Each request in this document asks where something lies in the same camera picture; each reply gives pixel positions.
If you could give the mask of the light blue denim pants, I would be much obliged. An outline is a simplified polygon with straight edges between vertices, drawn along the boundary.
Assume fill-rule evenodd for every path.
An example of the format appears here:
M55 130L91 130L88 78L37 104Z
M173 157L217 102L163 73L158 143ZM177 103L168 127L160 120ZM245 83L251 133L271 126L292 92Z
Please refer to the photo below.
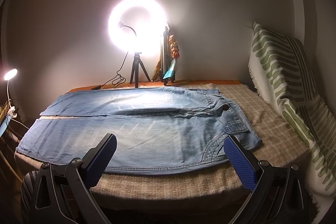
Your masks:
M248 150L261 144L240 106L219 89L162 86L64 94L41 112L17 152L68 164L106 134L117 138L106 168L113 174L167 175L222 164L228 135Z

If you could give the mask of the striped dark basket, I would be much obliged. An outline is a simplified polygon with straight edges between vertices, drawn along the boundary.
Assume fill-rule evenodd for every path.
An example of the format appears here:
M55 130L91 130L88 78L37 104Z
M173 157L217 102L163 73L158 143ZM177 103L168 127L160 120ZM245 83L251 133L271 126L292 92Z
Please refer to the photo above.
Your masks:
M31 200L33 197L34 186L37 180L37 170L27 173L21 186L21 217L22 223L38 223L36 219L31 219Z

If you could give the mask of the green white patterned pillow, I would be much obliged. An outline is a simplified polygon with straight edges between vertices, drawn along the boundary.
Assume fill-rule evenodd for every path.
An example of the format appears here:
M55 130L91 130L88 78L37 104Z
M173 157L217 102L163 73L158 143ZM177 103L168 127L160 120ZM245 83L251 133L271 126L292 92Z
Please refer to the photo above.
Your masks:
M305 180L321 211L335 200L335 116L319 95L302 42L255 22L248 68L259 96L309 148Z

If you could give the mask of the blue chair seat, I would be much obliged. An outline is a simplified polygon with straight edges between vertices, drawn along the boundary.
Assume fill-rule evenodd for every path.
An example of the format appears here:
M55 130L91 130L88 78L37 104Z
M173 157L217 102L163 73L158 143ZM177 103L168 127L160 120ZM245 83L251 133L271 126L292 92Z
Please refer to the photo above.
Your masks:
M0 126L0 137L5 133L7 127L10 123L10 120L11 120L10 115L5 116L5 118L3 119L2 123L1 123L1 126Z

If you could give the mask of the beige plaid bed blanket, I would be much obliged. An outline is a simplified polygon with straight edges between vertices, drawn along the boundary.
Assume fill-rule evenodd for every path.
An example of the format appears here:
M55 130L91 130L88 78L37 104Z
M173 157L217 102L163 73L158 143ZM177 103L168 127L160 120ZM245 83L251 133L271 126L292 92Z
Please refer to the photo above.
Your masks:
M245 85L83 90L41 112L15 151L23 173L84 154L108 133L117 149L93 188L100 202L184 201L223 196L240 181L223 143L235 136L275 166L301 161L307 146Z

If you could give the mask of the orange braided fabric strip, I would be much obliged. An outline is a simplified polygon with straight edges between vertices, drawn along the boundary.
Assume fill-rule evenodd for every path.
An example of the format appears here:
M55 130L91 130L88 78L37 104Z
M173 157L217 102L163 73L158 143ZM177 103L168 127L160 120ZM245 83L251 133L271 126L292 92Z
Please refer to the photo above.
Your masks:
M178 42L175 39L174 35L169 36L169 45L170 45L171 58L172 59L179 59L180 54L179 54Z

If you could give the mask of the folded silver black tripod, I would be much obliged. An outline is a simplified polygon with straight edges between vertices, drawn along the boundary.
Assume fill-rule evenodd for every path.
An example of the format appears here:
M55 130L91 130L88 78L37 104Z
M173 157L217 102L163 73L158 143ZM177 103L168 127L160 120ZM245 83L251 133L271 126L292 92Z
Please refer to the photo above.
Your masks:
M175 81L176 61L171 57L171 47L169 42L170 35L170 28L165 26L165 30L163 32L163 41L161 42L161 68L159 70L159 78L165 86L169 83L169 81L172 84Z

